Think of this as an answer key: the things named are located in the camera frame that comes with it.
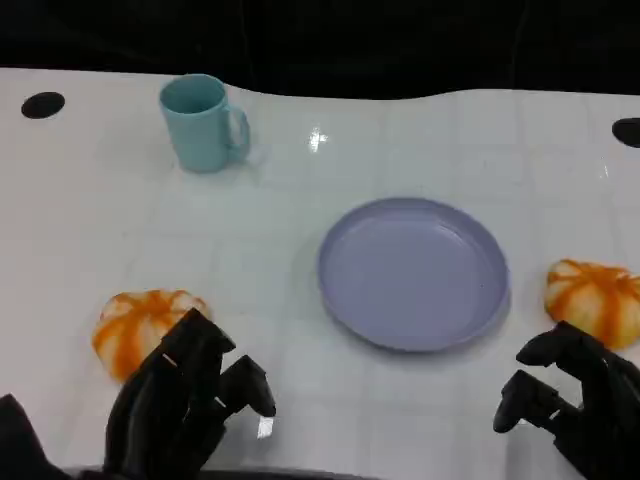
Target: plate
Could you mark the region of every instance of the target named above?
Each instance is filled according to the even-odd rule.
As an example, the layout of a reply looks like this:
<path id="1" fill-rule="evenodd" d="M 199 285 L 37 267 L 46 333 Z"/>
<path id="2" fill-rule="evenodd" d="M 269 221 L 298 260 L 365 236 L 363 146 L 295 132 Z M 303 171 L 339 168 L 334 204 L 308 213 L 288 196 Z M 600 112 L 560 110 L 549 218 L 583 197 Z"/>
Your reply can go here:
<path id="1" fill-rule="evenodd" d="M 468 341 L 509 305 L 509 270 L 493 235 L 422 198 L 377 200 L 345 215 L 320 248 L 318 280 L 336 320 L 407 352 Z"/>

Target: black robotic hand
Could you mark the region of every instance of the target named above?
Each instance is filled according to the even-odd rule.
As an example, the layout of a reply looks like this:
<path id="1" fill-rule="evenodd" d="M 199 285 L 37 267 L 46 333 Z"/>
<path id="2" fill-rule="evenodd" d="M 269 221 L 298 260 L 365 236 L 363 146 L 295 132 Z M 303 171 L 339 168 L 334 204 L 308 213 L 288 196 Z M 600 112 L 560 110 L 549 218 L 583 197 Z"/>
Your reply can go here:
<path id="1" fill-rule="evenodd" d="M 631 362 L 564 322 L 529 341 L 516 359 L 532 366 L 555 363 L 580 380 L 583 405 L 570 405 L 518 370 L 502 389 L 496 432 L 508 432 L 524 419 L 555 435 L 555 446 L 588 480 L 637 478 L 640 371 Z"/>
<path id="2" fill-rule="evenodd" d="M 222 374 L 234 343 L 197 310 L 163 338 L 125 383 L 111 410 L 102 471 L 82 480 L 192 480 L 246 405 L 275 416 L 265 372 L 248 356 Z M 24 410 L 0 398 L 0 478 L 71 480 L 51 465 Z"/>

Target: small decorative pumpkin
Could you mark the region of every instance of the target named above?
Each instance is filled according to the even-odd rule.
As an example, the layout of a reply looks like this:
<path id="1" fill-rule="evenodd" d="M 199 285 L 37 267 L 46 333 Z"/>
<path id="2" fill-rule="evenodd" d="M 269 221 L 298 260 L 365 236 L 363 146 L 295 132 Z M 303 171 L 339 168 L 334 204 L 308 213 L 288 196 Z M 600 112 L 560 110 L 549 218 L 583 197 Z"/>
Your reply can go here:
<path id="1" fill-rule="evenodd" d="M 109 374 L 124 383 L 192 308 L 212 318 L 204 301 L 184 290 L 120 293 L 102 309 L 93 348 Z"/>
<path id="2" fill-rule="evenodd" d="M 597 338 L 624 348 L 640 337 L 640 277 L 625 268 L 561 260 L 547 275 L 545 308 Z"/>

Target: table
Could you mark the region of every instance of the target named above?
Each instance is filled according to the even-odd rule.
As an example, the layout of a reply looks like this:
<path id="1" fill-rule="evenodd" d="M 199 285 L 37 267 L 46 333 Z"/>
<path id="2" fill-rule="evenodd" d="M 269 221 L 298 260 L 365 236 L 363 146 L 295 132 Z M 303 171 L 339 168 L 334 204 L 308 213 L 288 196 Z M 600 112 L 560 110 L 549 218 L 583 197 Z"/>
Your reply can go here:
<path id="1" fill-rule="evenodd" d="M 640 156 L 611 135 L 640 98 L 474 90 L 402 101 L 312 99 L 229 87 L 252 164 L 180 170 L 157 95 L 166 76 L 0 70 L 0 391 L 49 458 L 99 464 L 117 387 L 90 346 L 104 302 L 186 288 L 268 372 L 279 417 L 245 412 L 208 466 L 300 467 L 404 479 L 572 478 L 551 437 L 494 434 L 515 354 L 549 329 L 541 295 L 565 256 L 640 271 Z M 58 91 L 54 117 L 20 115 Z M 476 216 L 505 250 L 511 313 L 480 341 L 402 356 L 330 321 L 315 285 L 324 233 L 393 195 Z M 640 349 L 625 352 L 640 360 Z M 579 401 L 557 370 L 535 374 Z"/>

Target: light blue mug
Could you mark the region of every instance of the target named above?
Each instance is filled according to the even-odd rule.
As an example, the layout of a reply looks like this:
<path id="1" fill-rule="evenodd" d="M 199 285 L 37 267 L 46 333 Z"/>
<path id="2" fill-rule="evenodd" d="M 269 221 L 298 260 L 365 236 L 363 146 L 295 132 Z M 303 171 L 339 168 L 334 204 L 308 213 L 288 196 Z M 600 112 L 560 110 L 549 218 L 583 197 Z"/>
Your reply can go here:
<path id="1" fill-rule="evenodd" d="M 245 113 L 231 105 L 224 84 L 204 74 L 172 80 L 160 92 L 173 149 L 185 170 L 217 172 L 249 153 L 250 131 Z M 233 139 L 232 118 L 239 127 Z"/>

